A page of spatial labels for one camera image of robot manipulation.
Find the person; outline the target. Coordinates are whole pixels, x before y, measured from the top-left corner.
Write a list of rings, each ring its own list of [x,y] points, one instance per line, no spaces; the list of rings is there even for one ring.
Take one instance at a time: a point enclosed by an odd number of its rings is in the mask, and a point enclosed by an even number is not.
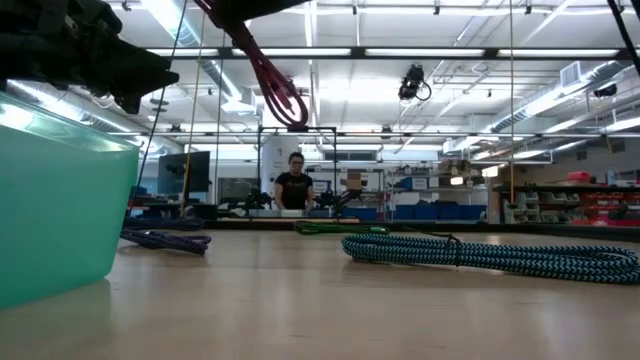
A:
[[[304,161],[300,152],[291,153],[289,170],[280,174],[274,182],[274,198],[280,210],[308,212],[313,206],[313,180],[303,173]]]

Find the white cylindrical tank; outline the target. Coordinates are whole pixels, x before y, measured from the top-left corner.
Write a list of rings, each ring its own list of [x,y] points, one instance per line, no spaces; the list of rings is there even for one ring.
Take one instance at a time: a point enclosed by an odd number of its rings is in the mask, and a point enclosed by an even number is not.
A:
[[[261,191],[273,195],[274,182],[289,171],[289,156],[299,150],[296,137],[273,136],[261,146],[260,187]]]

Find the black aluminium rig frame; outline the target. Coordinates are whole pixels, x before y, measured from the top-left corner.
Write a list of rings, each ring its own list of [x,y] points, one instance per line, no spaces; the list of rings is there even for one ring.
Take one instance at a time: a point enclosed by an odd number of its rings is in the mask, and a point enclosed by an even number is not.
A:
[[[553,99],[549,98],[544,101],[544,104],[538,104],[540,107],[536,107],[537,103],[540,102],[542,97],[549,95],[551,92],[547,92],[542,94],[540,97],[535,98],[529,101],[524,106],[524,110],[518,109],[517,114],[516,110],[514,110],[514,126],[516,123],[524,121],[525,118],[532,118],[534,115],[537,115],[540,112],[544,112],[548,110],[548,108],[542,108],[542,105],[547,106],[549,108],[552,102],[556,100],[559,102],[560,100],[566,100],[568,96],[573,93],[580,92],[584,90],[586,92],[587,88],[591,85],[593,87],[596,86],[596,80],[600,79],[596,75],[600,76],[600,74],[604,74],[605,67],[611,65],[625,65],[622,62],[629,62],[633,60],[633,64],[636,67],[636,70],[640,69],[640,61],[637,56],[638,48],[635,48],[631,44],[628,32],[625,30],[624,19],[621,17],[621,12],[615,2],[613,0],[609,1],[610,8],[607,11],[611,10],[612,16],[616,18],[616,23],[619,25],[619,30],[621,31],[621,35],[625,40],[626,47],[625,48],[522,48],[515,47],[514,52],[514,64],[517,61],[605,61],[605,64],[602,64],[602,71],[595,69],[591,70],[591,73],[584,75],[584,80],[580,80],[585,83],[585,85],[580,85],[578,87],[578,80],[576,82],[566,85],[567,88],[574,89],[573,92],[559,92],[557,96]],[[170,62],[175,61],[218,61],[221,66],[219,69],[218,78],[220,81],[224,78],[224,71],[222,71],[222,65],[224,61],[236,61],[236,60],[255,60],[257,59],[257,55],[249,55],[249,45],[240,45],[240,34],[235,34],[235,38],[232,39],[231,34],[226,33],[225,36],[229,36],[230,43],[233,46],[222,46],[222,47],[206,47],[200,43],[198,46],[173,46],[173,47],[147,47],[141,48],[147,50],[149,52],[155,53],[163,58],[168,58]],[[276,60],[308,60],[311,62],[311,67],[313,68],[313,61],[319,60],[353,60],[353,61],[365,61],[365,60],[384,60],[384,61],[399,61],[403,58],[406,59],[414,59],[414,60],[438,60],[438,61],[471,61],[477,60],[478,62],[487,62],[487,61],[509,61],[509,47],[363,47],[363,46],[355,46],[355,47],[266,47],[263,48],[262,54],[267,59],[276,59]],[[631,65],[623,66],[622,70],[619,73],[626,71],[626,67]],[[394,131],[393,126],[391,126],[391,131],[341,131],[337,127],[337,151],[340,149],[339,146],[339,138],[348,137],[348,138],[407,138],[407,141],[403,143],[404,145],[398,147],[396,150],[398,152],[403,151],[403,149],[408,146],[411,141],[417,138],[451,138],[462,139],[462,140],[472,140],[471,138],[478,139],[478,141],[482,141],[484,138],[502,138],[505,139],[506,142],[509,140],[510,144],[510,120],[509,114],[506,118],[499,118],[492,122],[491,126],[488,130],[482,131]],[[293,120],[288,124],[285,120],[278,120],[281,123],[281,127],[304,127],[310,125],[295,125]],[[538,132],[538,133],[515,133],[515,138],[523,138],[524,140],[544,140],[544,139],[576,139],[576,140],[605,140],[610,138],[620,138],[620,139],[631,139],[637,138],[640,139],[640,133],[620,133],[621,130],[616,130],[614,132],[613,126],[610,127],[611,130],[605,129],[605,132],[602,134],[591,134],[591,133],[558,133],[558,132]],[[236,134],[237,136],[249,136],[254,135],[256,138],[257,130],[251,132],[239,132]],[[169,132],[160,132],[159,130],[155,130],[155,127],[149,131],[141,132],[141,135],[149,135],[149,140],[152,141],[154,136],[159,138],[161,136],[165,137],[216,137],[219,138],[221,136],[231,137],[235,133],[233,131],[227,132],[206,132],[206,131],[193,131],[191,129],[188,132],[178,132],[178,131],[169,131]],[[520,165],[535,165],[538,164],[534,162],[520,162],[520,160],[514,160],[514,166],[516,164]],[[509,159],[504,160],[470,160],[471,163],[476,164],[484,164],[491,165],[492,167],[500,167],[501,165],[509,165]],[[207,229],[227,229],[227,230],[238,230],[240,229],[240,224],[257,224],[257,225],[247,225],[252,230],[263,229],[269,231],[275,230],[284,230],[287,226],[293,229],[293,225],[286,225],[285,218],[281,218],[281,220],[269,220],[271,218],[262,218],[266,219],[266,221],[259,222],[260,218],[249,217],[249,220],[242,220],[240,218],[230,218],[229,220],[224,220],[223,218],[219,218],[218,220],[210,220],[206,225],[204,225]],[[573,225],[552,225],[552,224],[502,224],[498,221],[497,224],[490,224],[487,220],[401,220],[396,222],[394,218],[387,222],[387,225],[390,226],[393,231],[400,232],[409,232],[409,231],[436,231],[442,230],[441,232],[453,232],[453,233],[522,233],[522,234],[538,234],[545,236],[564,236],[564,237],[575,237],[575,238],[590,238],[590,239],[599,239],[599,240],[607,240],[607,241],[620,241],[620,242],[629,242],[629,243],[640,243],[640,228],[632,228],[632,227],[608,227],[608,226],[573,226]]]

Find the black computer monitor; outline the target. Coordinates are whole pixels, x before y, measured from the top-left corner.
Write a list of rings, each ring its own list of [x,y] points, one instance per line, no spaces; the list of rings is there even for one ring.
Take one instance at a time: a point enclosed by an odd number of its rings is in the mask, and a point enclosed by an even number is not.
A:
[[[210,153],[165,155],[158,162],[157,192],[178,194],[188,184],[188,192],[206,193],[210,185]]]

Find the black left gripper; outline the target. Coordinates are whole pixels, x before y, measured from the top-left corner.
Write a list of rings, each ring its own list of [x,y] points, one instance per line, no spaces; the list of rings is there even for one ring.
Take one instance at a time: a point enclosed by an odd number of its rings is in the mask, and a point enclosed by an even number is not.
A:
[[[121,31],[121,20],[103,0],[0,0],[0,91],[10,80],[60,90],[87,86],[97,63],[93,42]],[[118,106],[133,115],[146,94],[179,80],[168,58],[137,47],[111,54],[99,75]]]

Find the green translucent plastic bin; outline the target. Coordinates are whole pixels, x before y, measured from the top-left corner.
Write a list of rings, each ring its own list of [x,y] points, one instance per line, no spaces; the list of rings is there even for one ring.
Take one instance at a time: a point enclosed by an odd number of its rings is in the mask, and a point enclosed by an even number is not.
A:
[[[139,150],[0,92],[0,309],[103,279]]]

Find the black metal rack frame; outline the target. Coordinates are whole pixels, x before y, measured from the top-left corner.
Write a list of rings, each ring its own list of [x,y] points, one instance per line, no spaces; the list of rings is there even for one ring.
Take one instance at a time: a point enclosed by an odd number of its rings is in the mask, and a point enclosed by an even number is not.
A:
[[[296,137],[299,142],[299,150],[300,152],[300,140],[304,140],[305,138],[311,138],[312,140],[320,140],[321,138],[326,138],[328,143],[333,146],[333,154],[336,154],[337,150],[337,129],[335,127],[265,127],[259,126],[257,130],[257,165],[256,165],[256,175],[258,182],[258,189],[261,193],[260,187],[260,165],[261,165],[261,146],[265,143],[267,139],[273,136],[287,136],[287,137]],[[272,196],[272,204],[278,206],[275,202],[274,193]]]

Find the black shelf rack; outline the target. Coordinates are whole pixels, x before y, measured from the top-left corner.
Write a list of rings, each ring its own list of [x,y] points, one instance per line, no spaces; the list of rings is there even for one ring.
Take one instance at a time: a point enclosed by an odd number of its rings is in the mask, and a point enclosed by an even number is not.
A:
[[[640,228],[640,187],[527,184],[493,191],[502,224]]]

